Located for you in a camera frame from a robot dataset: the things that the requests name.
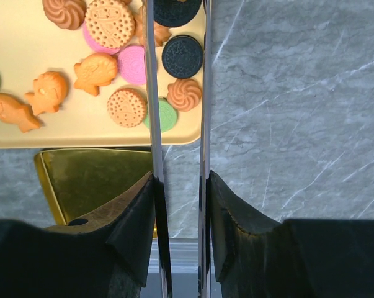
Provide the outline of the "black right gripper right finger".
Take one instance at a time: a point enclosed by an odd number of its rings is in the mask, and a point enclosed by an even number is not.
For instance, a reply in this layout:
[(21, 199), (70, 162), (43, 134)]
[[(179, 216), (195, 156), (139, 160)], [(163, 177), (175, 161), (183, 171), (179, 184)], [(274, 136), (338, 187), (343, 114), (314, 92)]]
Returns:
[(286, 234), (210, 173), (216, 280), (223, 297), (285, 297)]

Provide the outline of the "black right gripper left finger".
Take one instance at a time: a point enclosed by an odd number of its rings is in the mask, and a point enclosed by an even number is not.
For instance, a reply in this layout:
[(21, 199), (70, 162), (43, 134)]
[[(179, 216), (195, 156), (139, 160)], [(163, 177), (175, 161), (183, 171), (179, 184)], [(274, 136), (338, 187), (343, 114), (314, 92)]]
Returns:
[(154, 228), (153, 174), (67, 225), (47, 228), (70, 261), (68, 297), (139, 297), (146, 286)]

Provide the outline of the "gold tin lid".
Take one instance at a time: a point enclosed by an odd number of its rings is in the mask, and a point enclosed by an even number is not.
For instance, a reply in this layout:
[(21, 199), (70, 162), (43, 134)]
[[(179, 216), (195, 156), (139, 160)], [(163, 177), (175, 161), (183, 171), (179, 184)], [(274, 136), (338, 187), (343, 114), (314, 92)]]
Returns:
[(45, 150), (34, 162), (58, 225), (106, 204), (152, 170), (150, 152), (121, 149)]

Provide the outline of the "orange fish cookie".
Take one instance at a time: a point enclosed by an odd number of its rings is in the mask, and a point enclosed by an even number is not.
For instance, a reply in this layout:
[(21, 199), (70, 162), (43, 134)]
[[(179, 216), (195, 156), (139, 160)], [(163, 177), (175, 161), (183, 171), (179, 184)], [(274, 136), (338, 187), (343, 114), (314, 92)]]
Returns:
[(58, 112), (68, 95), (68, 84), (61, 73), (47, 71), (33, 80), (33, 92), (25, 93), (33, 115)]
[(105, 53), (94, 53), (80, 63), (74, 64), (75, 89), (80, 89), (92, 96), (99, 95), (101, 86), (108, 86), (118, 73), (117, 60)]
[(11, 95), (0, 93), (0, 121), (18, 126), (23, 133), (39, 129), (42, 125), (31, 113), (28, 105)]

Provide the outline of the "metal serving tongs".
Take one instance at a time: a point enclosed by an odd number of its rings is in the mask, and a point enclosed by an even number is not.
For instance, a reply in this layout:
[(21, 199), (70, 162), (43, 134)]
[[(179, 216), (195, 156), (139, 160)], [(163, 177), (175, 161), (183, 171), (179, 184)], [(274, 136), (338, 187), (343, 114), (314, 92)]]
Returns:
[(156, 233), (158, 236), (159, 277), (161, 278), (161, 295), (173, 297), (170, 242), (176, 240), (181, 229), (174, 230), (168, 222), (173, 216), (167, 213), (164, 183), (168, 177), (166, 170), (176, 163), (176, 159), (192, 154), (200, 158), (200, 184), (198, 202), (198, 297), (211, 297), (211, 244), (209, 216), (209, 171), (210, 171), (210, 121), (211, 121), (211, 84), (212, 84), (212, 49), (211, 49), (211, 2), (204, 1), (206, 9), (205, 35), (203, 49), (203, 106), (201, 132), (198, 140), (187, 144), (165, 145), (159, 133), (159, 97), (158, 83), (154, 61), (153, 26), (154, 2), (143, 1), (143, 35), (148, 39), (145, 46), (145, 68), (150, 116), (151, 152), (153, 154), (154, 199), (156, 211)]

